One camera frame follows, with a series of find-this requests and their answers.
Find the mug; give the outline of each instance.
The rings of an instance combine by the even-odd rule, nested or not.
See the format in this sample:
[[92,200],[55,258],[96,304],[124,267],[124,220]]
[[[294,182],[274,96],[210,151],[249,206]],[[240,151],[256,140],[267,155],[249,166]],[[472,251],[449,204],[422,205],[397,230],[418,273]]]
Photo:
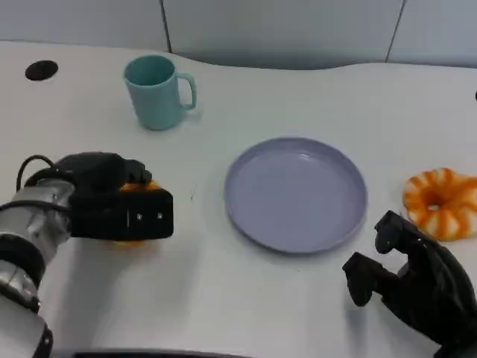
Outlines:
[[[191,104],[180,103],[178,78],[189,82]],[[172,61],[163,56],[153,54],[132,60],[124,70],[124,81],[139,123],[153,131],[164,131],[179,124],[184,112],[197,104],[194,78],[177,72]]]

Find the plate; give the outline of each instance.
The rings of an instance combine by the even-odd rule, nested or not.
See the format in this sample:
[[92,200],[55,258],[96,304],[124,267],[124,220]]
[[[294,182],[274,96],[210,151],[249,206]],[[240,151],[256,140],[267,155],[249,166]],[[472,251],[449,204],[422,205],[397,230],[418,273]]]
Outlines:
[[231,165],[224,200],[232,223],[261,245],[290,254],[330,249],[361,227],[364,179],[339,150],[306,138],[276,138]]

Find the donut toy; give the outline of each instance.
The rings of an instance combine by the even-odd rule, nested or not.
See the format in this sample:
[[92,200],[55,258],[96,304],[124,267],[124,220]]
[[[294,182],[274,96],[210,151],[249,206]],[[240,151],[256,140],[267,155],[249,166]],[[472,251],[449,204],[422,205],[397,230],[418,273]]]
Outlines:
[[477,233],[477,177],[448,168],[410,178],[402,195],[408,218],[439,241]]

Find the table surface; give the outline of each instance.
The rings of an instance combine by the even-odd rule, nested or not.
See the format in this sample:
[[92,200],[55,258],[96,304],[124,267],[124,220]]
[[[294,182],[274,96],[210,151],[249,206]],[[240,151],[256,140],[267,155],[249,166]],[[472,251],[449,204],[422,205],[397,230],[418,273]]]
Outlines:
[[[141,160],[174,195],[174,236],[136,250],[70,239],[40,288],[58,348],[179,348],[289,357],[430,357],[437,345],[407,328],[375,295],[363,309],[342,265],[360,251],[397,270],[405,258],[374,251],[374,224],[400,209],[404,181],[448,166],[477,175],[477,71],[363,64],[320,71],[240,69],[171,54],[194,75],[199,108],[165,132],[139,127],[121,74],[150,53],[118,48],[0,43],[0,150],[8,201],[30,154],[59,159],[111,151]],[[31,82],[26,67],[55,60]],[[184,84],[181,93],[188,100]],[[346,245],[287,257],[241,237],[222,198],[228,166],[276,136],[341,149],[369,189],[367,219]],[[38,169],[32,165],[30,173]],[[477,284],[477,241],[448,245]]]

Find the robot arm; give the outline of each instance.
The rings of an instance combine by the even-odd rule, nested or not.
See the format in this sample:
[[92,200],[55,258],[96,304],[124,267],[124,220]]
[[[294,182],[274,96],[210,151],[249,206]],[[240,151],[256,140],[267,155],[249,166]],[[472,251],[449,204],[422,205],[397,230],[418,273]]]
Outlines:
[[[32,159],[44,159],[33,156]],[[70,236],[114,241],[172,235],[172,195],[122,192],[151,182],[140,162],[117,154],[70,155],[43,169],[0,206],[0,357],[46,358],[53,335],[37,315],[37,289],[57,247]]]
[[376,250],[408,256],[397,274],[358,252],[344,264],[348,289],[362,307],[373,292],[401,321],[442,348],[436,358],[477,357],[477,303],[467,273],[449,250],[389,211],[375,226]]

